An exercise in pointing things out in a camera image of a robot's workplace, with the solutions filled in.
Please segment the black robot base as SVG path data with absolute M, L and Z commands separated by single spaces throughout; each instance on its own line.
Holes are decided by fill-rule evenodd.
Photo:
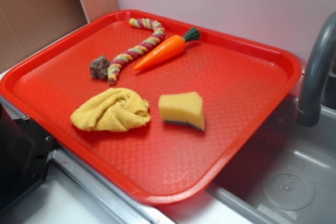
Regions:
M 1 213 L 44 183 L 54 141 L 33 119 L 12 119 L 1 106 Z

